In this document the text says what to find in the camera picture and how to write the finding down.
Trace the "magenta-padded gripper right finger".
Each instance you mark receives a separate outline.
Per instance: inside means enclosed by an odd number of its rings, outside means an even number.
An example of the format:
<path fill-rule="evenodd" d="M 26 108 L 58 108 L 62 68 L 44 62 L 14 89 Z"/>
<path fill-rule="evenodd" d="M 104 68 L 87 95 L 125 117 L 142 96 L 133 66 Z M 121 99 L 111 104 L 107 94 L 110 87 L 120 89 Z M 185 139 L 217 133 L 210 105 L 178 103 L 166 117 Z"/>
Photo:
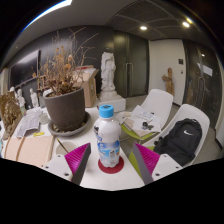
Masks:
<path fill-rule="evenodd" d="M 168 154 L 157 154 L 143 145 L 134 143 L 131 163 L 145 185 L 182 169 Z"/>

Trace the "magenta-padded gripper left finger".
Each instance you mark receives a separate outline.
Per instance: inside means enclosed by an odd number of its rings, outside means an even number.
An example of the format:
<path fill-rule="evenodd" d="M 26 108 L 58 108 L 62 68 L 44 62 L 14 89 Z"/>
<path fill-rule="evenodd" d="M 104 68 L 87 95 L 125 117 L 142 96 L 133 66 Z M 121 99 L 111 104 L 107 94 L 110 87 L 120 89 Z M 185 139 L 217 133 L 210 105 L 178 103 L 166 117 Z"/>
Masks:
<path fill-rule="evenodd" d="M 90 154 L 91 144 L 87 143 L 66 155 L 58 154 L 54 156 L 42 169 L 79 185 Z"/>

